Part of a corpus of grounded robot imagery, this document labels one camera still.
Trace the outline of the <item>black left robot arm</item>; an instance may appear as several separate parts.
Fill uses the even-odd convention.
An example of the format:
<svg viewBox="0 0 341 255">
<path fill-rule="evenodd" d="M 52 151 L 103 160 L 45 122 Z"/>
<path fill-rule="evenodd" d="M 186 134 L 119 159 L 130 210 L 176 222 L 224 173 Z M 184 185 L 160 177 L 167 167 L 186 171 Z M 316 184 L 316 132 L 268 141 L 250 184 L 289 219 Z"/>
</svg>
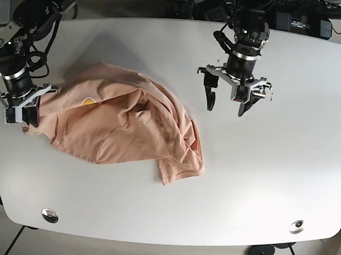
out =
<svg viewBox="0 0 341 255">
<path fill-rule="evenodd" d="M 256 61 L 261 57 L 270 37 L 270 27 L 266 21 L 265 9 L 274 0 L 216 0 L 222 9 L 224 26 L 213 33 L 224 53 L 227 62 L 222 66 L 207 65 L 199 67 L 204 74 L 204 90 L 207 110 L 215 106 L 219 80 L 231 86 L 230 100 L 240 104 L 238 116 L 241 117 L 259 100 L 266 98 L 266 91 L 272 89 L 267 78 L 253 77 Z"/>
</svg>

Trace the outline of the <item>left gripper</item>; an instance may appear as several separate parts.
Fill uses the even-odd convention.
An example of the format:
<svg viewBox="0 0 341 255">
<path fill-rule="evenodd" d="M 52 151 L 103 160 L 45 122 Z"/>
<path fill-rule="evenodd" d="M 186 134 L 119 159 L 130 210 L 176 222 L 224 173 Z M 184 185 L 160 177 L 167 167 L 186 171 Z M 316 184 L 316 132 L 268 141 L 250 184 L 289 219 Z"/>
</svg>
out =
<svg viewBox="0 0 341 255">
<path fill-rule="evenodd" d="M 204 74 L 204 90 L 206 93 L 207 110 L 211 111 L 215 105 L 215 91 L 218 87 L 218 79 L 223 79 L 231 88 L 235 85 L 243 85 L 250 88 L 248 101 L 241 103 L 238 116 L 241 117 L 255 103 L 266 97 L 266 91 L 272 89 L 272 84 L 266 78 L 255 79 L 253 69 L 260 54 L 245 55 L 240 52 L 231 52 L 228 61 L 220 66 L 207 65 L 198 68 L 198 72 Z"/>
</svg>

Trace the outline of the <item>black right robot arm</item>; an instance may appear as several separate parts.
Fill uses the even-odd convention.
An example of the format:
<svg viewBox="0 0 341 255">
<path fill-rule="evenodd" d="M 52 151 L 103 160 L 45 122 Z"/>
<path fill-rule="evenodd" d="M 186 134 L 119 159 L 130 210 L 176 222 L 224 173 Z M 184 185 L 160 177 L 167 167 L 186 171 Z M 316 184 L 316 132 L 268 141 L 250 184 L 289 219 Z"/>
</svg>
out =
<svg viewBox="0 0 341 255">
<path fill-rule="evenodd" d="M 0 92 L 7 124 L 39 124 L 41 96 L 55 91 L 50 84 L 36 86 L 33 72 L 49 68 L 47 56 L 57 36 L 63 13 L 79 0 L 26 0 L 0 34 Z"/>
</svg>

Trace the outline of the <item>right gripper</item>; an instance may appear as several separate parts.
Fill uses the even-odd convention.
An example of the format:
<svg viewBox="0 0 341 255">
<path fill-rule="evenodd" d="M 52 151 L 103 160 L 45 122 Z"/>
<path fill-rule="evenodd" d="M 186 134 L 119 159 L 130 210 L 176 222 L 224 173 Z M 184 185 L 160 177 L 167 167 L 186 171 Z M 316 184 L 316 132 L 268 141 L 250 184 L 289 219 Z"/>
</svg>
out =
<svg viewBox="0 0 341 255">
<path fill-rule="evenodd" d="M 36 86 L 29 76 L 17 76 L 11 78 L 3 77 L 6 85 L 6 92 L 0 91 L 0 103 L 4 108 L 18 106 L 22 108 L 22 119 L 33 127 L 39 126 L 39 104 L 41 97 L 46 93 L 53 93 L 59 90 L 57 85 L 50 83 Z"/>
</svg>

